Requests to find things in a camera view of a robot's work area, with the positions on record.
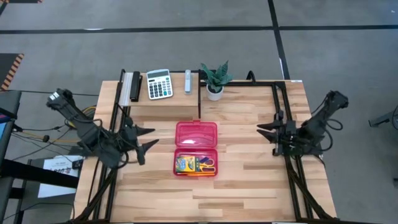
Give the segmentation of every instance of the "paper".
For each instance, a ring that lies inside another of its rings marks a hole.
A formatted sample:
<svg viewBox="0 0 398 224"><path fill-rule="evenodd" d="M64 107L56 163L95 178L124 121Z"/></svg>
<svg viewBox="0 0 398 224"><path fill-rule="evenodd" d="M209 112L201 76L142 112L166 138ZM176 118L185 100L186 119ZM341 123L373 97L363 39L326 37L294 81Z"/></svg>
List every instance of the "paper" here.
<svg viewBox="0 0 398 224"><path fill-rule="evenodd" d="M65 156L71 161L83 159L83 156ZM78 176L78 169L72 169L72 163L64 156L55 156L53 159L44 160L43 169L54 170L61 174ZM40 184L38 198L53 197L58 195L74 194L76 189L69 187L59 187L49 184Z"/></svg>

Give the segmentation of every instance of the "wooden tabletop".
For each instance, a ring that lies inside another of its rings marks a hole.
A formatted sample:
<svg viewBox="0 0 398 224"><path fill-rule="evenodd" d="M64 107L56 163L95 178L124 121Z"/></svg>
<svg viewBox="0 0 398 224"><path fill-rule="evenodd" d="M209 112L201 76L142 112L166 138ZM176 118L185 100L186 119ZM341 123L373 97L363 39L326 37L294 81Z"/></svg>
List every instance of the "wooden tabletop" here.
<svg viewBox="0 0 398 224"><path fill-rule="evenodd" d="M303 83L286 82L293 119L309 119ZM103 82L95 118L109 127L116 85ZM294 212L283 157L272 156L270 144L256 125L270 123L275 114L270 87L227 86L220 101L210 101L201 88L201 120L218 125L219 168L216 177L179 179L174 176L176 121L135 121L156 131L141 136L144 143L160 141L146 154L146 164L128 164L118 172L111 222L292 221ZM308 189L335 216L325 169L313 156L302 157ZM76 193L76 214L87 203L96 158L85 160ZM100 178L96 176L93 192ZM302 216L302 194L298 191ZM104 217L107 196L101 206Z"/></svg>
<svg viewBox="0 0 398 224"><path fill-rule="evenodd" d="M185 74L170 73L173 97L151 100L148 95L147 74L141 73L142 85L138 102L129 102L129 106L198 106L198 74L192 73L192 94L185 94Z"/></svg>

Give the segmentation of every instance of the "calculator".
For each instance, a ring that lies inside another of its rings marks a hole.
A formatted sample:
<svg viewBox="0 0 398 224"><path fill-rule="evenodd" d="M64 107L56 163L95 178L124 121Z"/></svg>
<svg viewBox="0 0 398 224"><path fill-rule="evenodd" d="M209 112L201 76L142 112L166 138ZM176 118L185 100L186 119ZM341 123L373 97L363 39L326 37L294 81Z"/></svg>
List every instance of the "calculator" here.
<svg viewBox="0 0 398 224"><path fill-rule="evenodd" d="M148 95L151 100L173 96L173 86L168 69L147 72Z"/></svg>

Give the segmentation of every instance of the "white pot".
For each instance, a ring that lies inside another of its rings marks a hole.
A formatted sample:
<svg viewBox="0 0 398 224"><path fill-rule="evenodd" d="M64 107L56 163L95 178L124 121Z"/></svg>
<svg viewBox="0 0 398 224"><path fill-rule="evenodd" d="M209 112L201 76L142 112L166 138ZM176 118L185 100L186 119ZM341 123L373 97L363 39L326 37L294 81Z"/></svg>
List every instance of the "white pot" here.
<svg viewBox="0 0 398 224"><path fill-rule="evenodd" d="M207 90L207 98L209 98L209 100L211 100L211 101L217 101L217 100L221 99L221 97L223 96L224 87L222 87L222 89L219 93L212 93L209 90L209 85L206 86L206 90Z"/></svg>

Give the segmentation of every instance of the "gray floor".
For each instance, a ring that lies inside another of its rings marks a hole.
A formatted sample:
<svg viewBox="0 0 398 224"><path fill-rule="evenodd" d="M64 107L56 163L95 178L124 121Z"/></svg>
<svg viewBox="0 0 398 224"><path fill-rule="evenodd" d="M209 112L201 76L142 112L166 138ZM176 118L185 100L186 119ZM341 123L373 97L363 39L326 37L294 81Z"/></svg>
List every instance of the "gray floor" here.
<svg viewBox="0 0 398 224"><path fill-rule="evenodd" d="M281 26L398 24L394 0L275 0L275 8ZM45 0L9 4L0 17L0 29L271 24L265 0ZM335 114L345 128L332 132L335 145L325 154L338 216L397 223L398 189L392 185L392 176L398 175L397 133L390 124L370 128L368 119L397 104L398 30L283 31L281 35L291 79L304 81L312 109L328 90L339 90L349 98L349 107ZM215 67L225 60L235 78L244 78L248 70L257 79L282 78L272 31L1 35L0 53L25 54L11 85L20 90L62 87L97 94L101 82L117 79L122 68L198 69L201 62ZM45 106L46 98L24 93L17 123L26 128L62 124L60 115ZM85 107L95 104L96 97L79 96L76 102ZM76 137L71 133L68 138ZM34 148L12 138L7 158ZM42 151L30 158L54 155ZM10 203L7 214L14 205ZM60 207L32 210L24 223L38 223L50 214L43 222L62 222L69 211Z"/></svg>

